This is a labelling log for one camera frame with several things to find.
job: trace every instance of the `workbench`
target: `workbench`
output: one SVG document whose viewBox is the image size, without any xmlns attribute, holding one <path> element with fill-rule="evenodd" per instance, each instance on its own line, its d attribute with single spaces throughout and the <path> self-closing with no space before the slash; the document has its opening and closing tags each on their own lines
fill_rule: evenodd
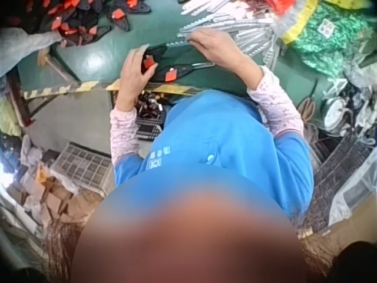
<svg viewBox="0 0 377 283">
<path fill-rule="evenodd" d="M 176 38 L 179 28 L 206 14 L 197 17 L 181 15 L 181 5 L 176 0 L 147 0 L 152 13 L 147 15 L 129 15 L 132 25 L 130 32 L 115 27 L 98 42 L 82 47 L 53 47 L 53 55 L 61 64 L 79 79 L 78 87 L 67 83 L 49 66 L 37 66 L 37 53 L 24 58 L 18 64 L 23 96 L 26 99 L 64 94 L 93 89 L 117 90 L 120 70 L 130 49 L 149 43 L 151 46 L 179 41 Z M 188 64 L 205 62 L 205 58 L 193 47 L 169 48 L 159 67 L 170 64 Z M 311 91 L 315 78 L 319 79 L 315 100 L 320 100 L 323 90 L 328 90 L 332 83 L 317 71 L 301 62 L 299 56 L 288 49 L 280 57 L 275 68 L 281 86 L 287 91 L 293 102 L 298 105 Z M 238 96 L 246 96 L 246 86 L 234 74 L 220 67 L 196 70 L 175 82 L 187 88 L 175 88 L 168 85 L 152 84 L 149 88 L 167 93 L 194 94 L 202 88 L 214 88 Z"/>
</svg>

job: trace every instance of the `hazard tape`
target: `hazard tape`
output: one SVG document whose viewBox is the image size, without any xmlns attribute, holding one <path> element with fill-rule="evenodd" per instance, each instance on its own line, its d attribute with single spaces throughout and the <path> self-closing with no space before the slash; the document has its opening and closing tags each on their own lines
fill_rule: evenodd
<svg viewBox="0 0 377 283">
<path fill-rule="evenodd" d="M 46 96 L 58 96 L 66 93 L 79 93 L 83 91 L 92 90 L 119 90 L 119 79 L 115 81 L 86 81 L 77 85 L 60 85 L 56 87 L 47 87 L 39 90 L 21 91 L 24 99 L 41 98 Z M 184 86 L 178 84 L 160 84 L 148 83 L 145 87 L 146 91 L 158 93 L 181 94 L 184 96 L 192 96 L 204 90 L 204 88 L 197 88 L 191 86 Z"/>
</svg>

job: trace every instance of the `bundle of metal strips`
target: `bundle of metal strips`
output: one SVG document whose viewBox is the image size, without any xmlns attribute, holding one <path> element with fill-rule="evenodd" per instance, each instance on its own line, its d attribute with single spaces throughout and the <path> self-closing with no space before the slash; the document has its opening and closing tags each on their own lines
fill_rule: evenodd
<svg viewBox="0 0 377 283">
<path fill-rule="evenodd" d="M 185 38 L 197 28 L 206 27 L 231 33 L 239 48 L 250 57 L 263 54 L 263 62 L 272 71 L 280 52 L 280 39 L 273 32 L 271 7 L 262 0 L 190 0 L 182 6 L 182 15 L 207 15 L 182 28 L 177 37 Z M 187 45 L 187 41 L 168 43 L 168 47 Z"/>
</svg>

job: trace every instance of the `hand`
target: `hand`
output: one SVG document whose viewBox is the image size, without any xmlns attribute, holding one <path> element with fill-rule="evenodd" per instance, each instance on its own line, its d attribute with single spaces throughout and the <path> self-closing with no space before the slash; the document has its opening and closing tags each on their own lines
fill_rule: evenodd
<svg viewBox="0 0 377 283">
<path fill-rule="evenodd" d="M 187 40 L 196 47 L 209 61 L 234 73 L 245 60 L 250 60 L 238 48 L 226 32 L 210 28 L 199 28 L 193 31 Z"/>
<path fill-rule="evenodd" d="M 249 89 L 256 90 L 264 74 L 262 69 L 243 54 L 229 34 L 210 28 L 199 28 L 188 37 L 209 61 L 236 73 Z"/>
<path fill-rule="evenodd" d="M 132 49 L 124 61 L 120 73 L 119 94 L 115 107 L 119 111 L 129 112 L 134 108 L 138 95 L 144 90 L 148 80 L 154 75 L 157 64 L 151 66 L 145 74 L 141 73 L 143 55 L 149 44 Z"/>
</svg>

